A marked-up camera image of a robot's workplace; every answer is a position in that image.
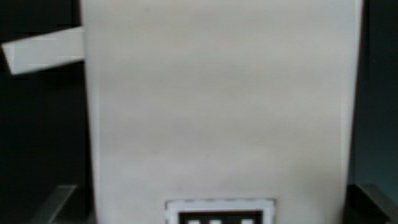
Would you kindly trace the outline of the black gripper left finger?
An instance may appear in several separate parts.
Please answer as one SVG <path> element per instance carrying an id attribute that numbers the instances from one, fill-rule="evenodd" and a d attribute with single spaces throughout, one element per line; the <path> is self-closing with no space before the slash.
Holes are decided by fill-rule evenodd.
<path id="1" fill-rule="evenodd" d="M 53 224 L 61 211 L 66 207 L 77 185 L 59 185 L 32 218 L 32 224 Z"/>

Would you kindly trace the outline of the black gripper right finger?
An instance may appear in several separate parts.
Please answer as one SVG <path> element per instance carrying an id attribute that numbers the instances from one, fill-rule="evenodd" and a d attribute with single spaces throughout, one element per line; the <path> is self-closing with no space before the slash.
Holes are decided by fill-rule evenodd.
<path id="1" fill-rule="evenodd" d="M 356 212 L 361 224 L 398 224 L 398 205 L 375 185 L 356 186 Z"/>

